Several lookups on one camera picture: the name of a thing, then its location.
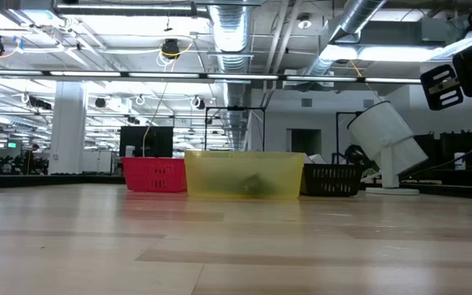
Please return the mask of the silver ventilation duct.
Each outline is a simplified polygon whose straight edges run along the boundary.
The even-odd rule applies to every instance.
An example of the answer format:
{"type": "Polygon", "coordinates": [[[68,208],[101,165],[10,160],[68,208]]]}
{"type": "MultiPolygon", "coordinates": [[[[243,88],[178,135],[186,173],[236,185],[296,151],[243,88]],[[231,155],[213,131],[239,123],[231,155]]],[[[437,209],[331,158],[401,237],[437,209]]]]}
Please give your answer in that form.
{"type": "MultiPolygon", "coordinates": [[[[222,53],[217,57],[221,74],[248,74],[250,57],[245,56],[250,49],[250,29],[252,24],[252,8],[237,5],[209,6],[212,20],[212,33],[216,51],[222,53]]],[[[250,104],[250,88],[242,83],[224,83],[223,98],[227,107],[248,107],[250,104]]],[[[233,149],[243,148],[247,132],[242,119],[247,119],[244,111],[228,111],[227,123],[233,149]]]]}

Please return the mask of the red plastic slotted basket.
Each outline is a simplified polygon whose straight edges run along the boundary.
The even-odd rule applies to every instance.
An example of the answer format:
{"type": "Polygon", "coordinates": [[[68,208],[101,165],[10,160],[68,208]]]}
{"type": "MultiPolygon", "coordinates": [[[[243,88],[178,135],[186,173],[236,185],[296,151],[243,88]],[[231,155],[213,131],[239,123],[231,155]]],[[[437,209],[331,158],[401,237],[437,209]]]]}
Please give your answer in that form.
{"type": "Polygon", "coordinates": [[[141,193],[182,193],[187,190],[184,159],[122,157],[127,189],[141,193]]]}

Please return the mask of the black plastic slotted basket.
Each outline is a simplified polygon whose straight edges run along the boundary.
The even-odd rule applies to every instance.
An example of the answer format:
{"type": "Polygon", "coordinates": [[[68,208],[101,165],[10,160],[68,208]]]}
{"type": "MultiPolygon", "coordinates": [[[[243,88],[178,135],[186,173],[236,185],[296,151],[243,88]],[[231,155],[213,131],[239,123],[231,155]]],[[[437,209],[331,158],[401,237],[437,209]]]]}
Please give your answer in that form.
{"type": "Polygon", "coordinates": [[[305,164],[300,192],[312,197],[353,197],[362,171],[354,165],[305,164]]]}

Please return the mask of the person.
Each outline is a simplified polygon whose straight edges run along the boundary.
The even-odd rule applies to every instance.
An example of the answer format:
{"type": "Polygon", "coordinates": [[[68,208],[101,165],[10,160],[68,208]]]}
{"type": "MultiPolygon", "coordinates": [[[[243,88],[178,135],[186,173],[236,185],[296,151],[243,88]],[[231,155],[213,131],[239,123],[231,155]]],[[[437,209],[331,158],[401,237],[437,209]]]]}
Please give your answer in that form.
{"type": "Polygon", "coordinates": [[[25,153],[23,170],[25,175],[34,172],[34,153],[39,150],[39,145],[34,143],[30,150],[25,153]]]}

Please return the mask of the black metal stand frame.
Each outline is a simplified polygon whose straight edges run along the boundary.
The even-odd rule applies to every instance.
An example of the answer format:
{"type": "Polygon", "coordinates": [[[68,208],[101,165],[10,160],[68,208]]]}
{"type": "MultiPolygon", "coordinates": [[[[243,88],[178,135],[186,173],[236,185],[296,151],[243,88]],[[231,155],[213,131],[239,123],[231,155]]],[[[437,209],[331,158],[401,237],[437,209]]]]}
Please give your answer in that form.
{"type": "Polygon", "coordinates": [[[340,140],[339,140],[339,128],[340,128],[340,116],[341,115],[351,115],[351,116],[359,116],[361,111],[337,111],[334,114],[334,134],[335,134],[335,152],[332,155],[332,162],[339,163],[340,158],[345,158],[345,156],[340,152],[340,140]]]}
{"type": "Polygon", "coordinates": [[[252,139],[252,119],[257,121],[257,125],[261,126],[259,135],[261,136],[261,147],[258,152],[264,152],[266,147],[266,109],[263,107],[206,107],[204,115],[204,138],[203,150],[218,150],[214,144],[208,143],[208,126],[214,120],[219,120],[222,124],[221,128],[229,142],[227,148],[221,150],[232,149],[234,151],[251,150],[248,146],[252,139]]]}

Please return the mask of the black storage cabinets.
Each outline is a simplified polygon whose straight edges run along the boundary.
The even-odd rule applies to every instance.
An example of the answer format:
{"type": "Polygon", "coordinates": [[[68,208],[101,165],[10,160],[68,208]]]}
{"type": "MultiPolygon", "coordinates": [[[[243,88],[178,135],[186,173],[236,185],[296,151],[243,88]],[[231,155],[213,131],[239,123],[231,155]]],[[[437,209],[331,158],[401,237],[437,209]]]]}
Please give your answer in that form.
{"type": "MultiPolygon", "coordinates": [[[[472,170],[472,131],[441,133],[439,138],[433,138],[433,155],[429,156],[429,161],[433,165],[452,161],[455,152],[465,153],[466,170],[472,170]]],[[[454,162],[441,169],[455,169],[454,162]]]]}

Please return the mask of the black monitor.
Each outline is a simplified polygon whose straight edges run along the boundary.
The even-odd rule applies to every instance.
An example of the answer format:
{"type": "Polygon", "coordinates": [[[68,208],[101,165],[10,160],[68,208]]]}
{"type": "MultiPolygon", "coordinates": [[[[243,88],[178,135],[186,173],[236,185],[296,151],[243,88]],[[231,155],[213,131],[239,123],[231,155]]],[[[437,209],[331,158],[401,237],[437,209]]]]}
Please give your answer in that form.
{"type": "Polygon", "coordinates": [[[120,156],[127,146],[134,146],[136,157],[173,157],[174,128],[172,126],[122,126],[120,156]]]}

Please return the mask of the yellow translucent plastic bin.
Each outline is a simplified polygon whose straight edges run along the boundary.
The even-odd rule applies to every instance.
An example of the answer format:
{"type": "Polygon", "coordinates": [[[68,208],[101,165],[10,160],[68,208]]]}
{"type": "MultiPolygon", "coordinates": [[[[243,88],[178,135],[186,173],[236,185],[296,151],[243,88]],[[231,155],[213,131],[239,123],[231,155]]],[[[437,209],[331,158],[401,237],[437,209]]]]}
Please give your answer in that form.
{"type": "Polygon", "coordinates": [[[187,151],[190,197],[296,199],[304,154],[293,152],[187,151]]]}

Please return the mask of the black metal table frame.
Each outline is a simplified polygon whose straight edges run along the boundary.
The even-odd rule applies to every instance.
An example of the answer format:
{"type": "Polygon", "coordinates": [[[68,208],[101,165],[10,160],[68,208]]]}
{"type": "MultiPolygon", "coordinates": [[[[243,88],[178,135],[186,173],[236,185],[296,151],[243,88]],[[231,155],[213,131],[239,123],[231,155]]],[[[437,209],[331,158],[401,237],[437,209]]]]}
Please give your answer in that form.
{"type": "MultiPolygon", "coordinates": [[[[98,175],[0,175],[0,188],[62,184],[125,184],[124,177],[98,175]]],[[[472,187],[440,184],[402,184],[403,188],[415,188],[421,193],[464,197],[472,199],[472,187]]]]}

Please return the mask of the white pillar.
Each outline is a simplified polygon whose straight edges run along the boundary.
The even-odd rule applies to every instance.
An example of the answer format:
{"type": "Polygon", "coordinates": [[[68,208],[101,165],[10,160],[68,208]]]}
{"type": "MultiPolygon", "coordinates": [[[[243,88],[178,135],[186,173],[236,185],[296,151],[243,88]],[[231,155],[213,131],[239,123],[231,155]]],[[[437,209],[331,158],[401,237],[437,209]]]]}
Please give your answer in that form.
{"type": "Polygon", "coordinates": [[[83,167],[88,94],[83,82],[58,81],[48,173],[79,174],[83,167]]]}

